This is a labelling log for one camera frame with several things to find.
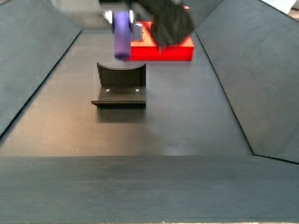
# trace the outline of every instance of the black holder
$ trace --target black holder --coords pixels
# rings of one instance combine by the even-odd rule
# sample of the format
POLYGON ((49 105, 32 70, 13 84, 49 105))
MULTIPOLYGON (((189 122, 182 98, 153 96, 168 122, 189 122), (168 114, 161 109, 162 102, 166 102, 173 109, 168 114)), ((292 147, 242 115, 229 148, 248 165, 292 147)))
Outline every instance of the black holder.
POLYGON ((100 90, 96 106, 145 106, 145 64, 114 69, 97 63, 100 90))

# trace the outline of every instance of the purple cylinder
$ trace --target purple cylinder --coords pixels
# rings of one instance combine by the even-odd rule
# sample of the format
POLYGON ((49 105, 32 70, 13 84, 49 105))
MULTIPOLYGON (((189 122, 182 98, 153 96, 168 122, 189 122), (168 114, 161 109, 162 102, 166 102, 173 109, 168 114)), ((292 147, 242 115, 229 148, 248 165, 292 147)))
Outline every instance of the purple cylinder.
POLYGON ((130 27, 129 12, 117 11, 113 14, 114 26, 114 57, 126 60, 130 57, 130 27))

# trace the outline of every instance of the red block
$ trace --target red block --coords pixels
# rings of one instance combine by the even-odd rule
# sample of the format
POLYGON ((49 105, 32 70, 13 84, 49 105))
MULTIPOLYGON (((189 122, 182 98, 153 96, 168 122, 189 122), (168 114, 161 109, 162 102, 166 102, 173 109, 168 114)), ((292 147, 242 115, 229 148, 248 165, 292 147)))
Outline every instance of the red block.
POLYGON ((188 37, 178 45, 166 46, 162 50, 150 37, 152 22, 140 22, 142 25, 142 41, 130 43, 129 60, 160 60, 160 61, 190 61, 193 53, 193 43, 188 37))

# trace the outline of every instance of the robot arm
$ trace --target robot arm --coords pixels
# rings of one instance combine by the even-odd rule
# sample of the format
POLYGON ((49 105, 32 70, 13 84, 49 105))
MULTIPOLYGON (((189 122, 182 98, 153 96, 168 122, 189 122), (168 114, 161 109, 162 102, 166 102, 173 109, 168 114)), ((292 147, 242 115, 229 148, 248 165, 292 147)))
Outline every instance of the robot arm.
POLYGON ((98 0, 100 3, 138 3, 153 15, 152 38, 160 46, 172 46, 182 42, 194 27, 182 5, 172 0, 98 0))

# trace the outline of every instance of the white light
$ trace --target white light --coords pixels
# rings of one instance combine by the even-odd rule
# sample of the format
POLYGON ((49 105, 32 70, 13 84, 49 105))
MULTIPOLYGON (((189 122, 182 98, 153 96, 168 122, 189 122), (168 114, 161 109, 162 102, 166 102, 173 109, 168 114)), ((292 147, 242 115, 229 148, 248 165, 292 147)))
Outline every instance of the white light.
POLYGON ((132 10, 129 11, 129 22, 130 24, 134 22, 134 13, 132 10))
POLYGON ((112 24, 112 21, 113 21, 112 10, 105 11, 104 17, 105 17, 106 21, 112 24))

